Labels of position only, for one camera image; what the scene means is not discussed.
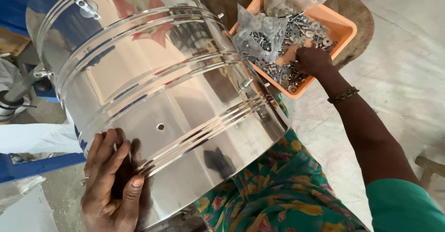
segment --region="ring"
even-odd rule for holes
[[[82,184],[82,186],[85,186],[85,182],[86,182],[86,179],[88,179],[89,177],[86,177],[86,178],[83,178],[82,180],[81,180],[81,184]]]

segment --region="hand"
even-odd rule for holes
[[[336,70],[329,53],[318,48],[299,48],[296,60],[295,70],[316,78]]]
[[[89,150],[85,176],[86,191],[81,200],[86,229],[89,232],[133,232],[139,216],[144,177],[135,175],[126,182],[122,199],[112,195],[116,172],[128,158],[131,148],[122,129],[96,134]]]

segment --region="hole in drum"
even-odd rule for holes
[[[158,124],[158,126],[156,127],[157,130],[164,130],[164,128],[165,126],[162,123]]]

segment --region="metal hardware pile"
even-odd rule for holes
[[[322,49],[328,53],[331,53],[333,48],[337,46],[338,42],[333,41],[331,37],[327,35],[327,28],[323,27],[319,21],[310,21],[303,13],[304,12],[285,16],[288,22],[284,34],[284,42],[279,53],[280,57],[288,51],[291,45],[299,45],[300,48],[306,47],[309,38],[312,38],[312,43],[315,48]],[[267,36],[261,32],[252,32],[251,36],[264,50],[270,51],[271,42]],[[290,61],[288,64],[279,65],[275,62],[267,63],[254,56],[248,56],[248,59],[290,93],[296,93],[299,85],[308,77],[295,70],[294,64],[297,63],[296,60]]]

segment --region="green sleeve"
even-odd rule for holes
[[[445,215],[419,185],[381,179],[366,186],[375,232],[445,232]]]

